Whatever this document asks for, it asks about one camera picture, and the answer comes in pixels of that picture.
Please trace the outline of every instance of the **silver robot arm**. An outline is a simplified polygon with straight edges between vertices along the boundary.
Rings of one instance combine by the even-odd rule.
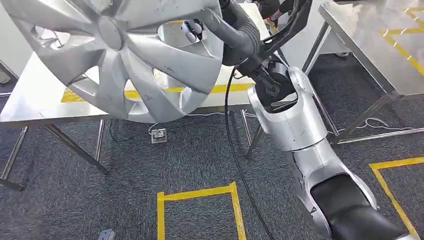
[[[335,240],[416,239],[377,212],[371,190],[327,141],[308,77],[296,67],[287,69],[274,54],[306,26],[312,0],[295,0],[287,27],[263,41],[238,3],[219,2],[222,18],[205,9],[199,20],[225,43],[223,64],[255,81],[250,103],[264,131],[285,152],[297,200],[311,224]],[[292,94],[296,100],[285,102]]]
[[[278,73],[284,69],[279,64],[274,73],[285,74]],[[309,222],[320,234],[337,240],[415,239],[377,212],[371,190],[331,148],[308,77],[297,67],[290,67],[288,75],[297,95],[290,107],[270,113],[255,87],[248,96],[264,132],[286,155],[299,206]]]

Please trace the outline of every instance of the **silver hubcap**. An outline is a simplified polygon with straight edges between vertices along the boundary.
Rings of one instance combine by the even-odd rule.
[[[6,11],[50,71],[99,109],[142,123],[173,121],[195,110],[215,85],[223,43],[205,30],[190,44],[180,19],[218,14],[218,0],[2,0]],[[70,34],[62,47],[41,27]],[[85,73],[97,66],[99,81]],[[125,96],[127,82],[141,100]]]
[[[121,50],[122,35],[114,21],[108,17],[102,17],[98,21],[98,31],[104,42],[113,50]]]

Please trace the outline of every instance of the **yellow floor marking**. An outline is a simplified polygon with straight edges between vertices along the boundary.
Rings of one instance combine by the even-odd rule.
[[[234,209],[235,224],[239,240],[246,240],[245,225],[243,224],[242,209],[240,208],[239,195],[237,194],[236,182],[231,183],[232,208]]]
[[[157,240],[165,240],[165,201],[164,192],[157,193]]]
[[[183,20],[169,21],[167,24],[182,24]]]
[[[195,191],[187,191],[165,195],[163,191],[157,193],[157,240],[165,240],[165,201],[178,201],[218,194],[231,194],[232,207],[234,210],[235,225],[239,240],[246,240],[245,226],[243,224],[242,209],[240,207],[239,195],[236,182],[228,186],[220,186]]]
[[[369,166],[372,169],[387,169],[387,168],[401,167],[401,166],[414,165],[414,164],[424,164],[424,157],[416,157],[416,158],[408,158],[408,159],[396,160],[396,161],[371,163]]]
[[[229,88],[230,92],[243,92],[247,91],[250,86],[252,86],[254,83],[237,83],[232,84]],[[181,93],[184,90],[183,87],[173,87],[173,88],[166,88],[164,91],[170,92],[170,93]],[[227,85],[215,85],[212,90],[210,91],[211,94],[220,94],[225,93],[227,90]],[[127,90],[124,92],[125,97],[128,99],[140,99],[140,95],[137,93],[136,90]],[[65,89],[65,92],[63,93],[63,97],[61,100],[62,103],[75,103],[75,102],[85,102],[84,99],[82,99],[80,96],[76,95],[74,92],[72,92],[69,88]]]
[[[215,188],[209,188],[209,189],[186,191],[186,192],[165,195],[163,197],[163,200],[178,201],[178,200],[184,200],[184,199],[207,197],[207,196],[218,195],[218,194],[227,194],[230,192],[231,192],[230,186],[221,186],[221,187],[215,187]]]
[[[401,205],[396,200],[393,193],[390,191],[389,186],[386,180],[384,180],[379,169],[395,168],[395,167],[414,165],[414,164],[423,164],[423,163],[424,163],[424,157],[416,157],[416,158],[409,158],[409,159],[403,159],[403,160],[386,161],[386,162],[378,162],[378,163],[369,164],[369,167],[372,169],[372,172],[374,173],[378,182],[380,182],[384,192],[387,194],[388,198],[391,200],[394,208],[396,209],[403,223],[408,228],[409,232],[412,235],[416,236],[418,239],[420,239],[420,237],[418,236],[417,231],[415,230],[413,224],[411,223],[405,211],[402,209]]]

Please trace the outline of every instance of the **metal table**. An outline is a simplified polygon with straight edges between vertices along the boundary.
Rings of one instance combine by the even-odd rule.
[[[267,27],[262,20],[261,14],[254,3],[242,3],[241,6],[259,28],[261,38],[269,37]],[[225,90],[232,67],[222,66],[215,87],[208,98],[194,113],[212,113],[224,111]],[[234,79],[228,98],[229,109],[242,111],[249,108],[250,103],[247,88],[254,82],[248,77]],[[125,94],[131,95],[134,89],[126,89]],[[88,102],[81,101],[47,69],[38,56],[33,53],[29,59],[19,81],[0,113],[0,127],[22,128],[18,140],[13,147],[3,174],[0,177],[0,185],[17,191],[25,189],[21,184],[8,181],[14,162],[29,126],[45,126],[63,144],[95,166],[101,173],[107,174],[108,170],[100,164],[100,152],[104,135],[105,120],[113,116],[94,107]],[[100,120],[95,156],[91,156],[76,144],[70,137],[63,133],[54,124],[74,123]]]
[[[302,68],[310,70],[330,31],[333,31],[375,79],[384,95],[344,131],[338,131],[312,84],[315,101],[334,137],[332,144],[424,132],[424,128],[348,138],[359,125],[391,101],[424,94],[424,0],[365,0],[323,3],[325,22]],[[256,130],[247,156],[264,131]]]

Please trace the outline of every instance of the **floor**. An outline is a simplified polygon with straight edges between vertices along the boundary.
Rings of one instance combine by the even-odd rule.
[[[349,56],[321,56],[310,79],[339,128],[353,121],[381,92],[372,78]],[[376,117],[393,127],[422,127],[424,99],[398,102]],[[0,98],[0,106],[5,99]],[[266,224],[276,239],[323,240],[296,207],[294,180],[282,152],[268,137],[249,159],[241,116],[230,125],[242,170]],[[249,118],[250,129],[256,119]],[[93,154],[98,122],[59,127]],[[101,163],[110,170],[101,175],[60,144],[42,127],[30,129],[10,176],[26,185],[24,192],[0,188],[2,240],[97,239],[103,229],[116,231],[116,239],[156,239],[157,194],[166,195],[228,186],[235,182],[247,239],[266,239],[233,161],[224,117],[184,117],[158,127],[168,131],[168,142],[151,144],[150,136],[125,142],[105,134]],[[115,139],[146,132],[147,124],[115,120]],[[360,129],[357,134],[385,132]],[[4,167],[19,129],[0,128],[0,167]],[[380,211],[403,225],[391,200],[376,179],[370,163],[424,156],[424,135],[415,134],[338,145],[336,153],[374,192]],[[381,170],[390,190],[417,232],[424,235],[424,164]],[[165,238],[238,239],[232,196],[229,193],[166,201]]]

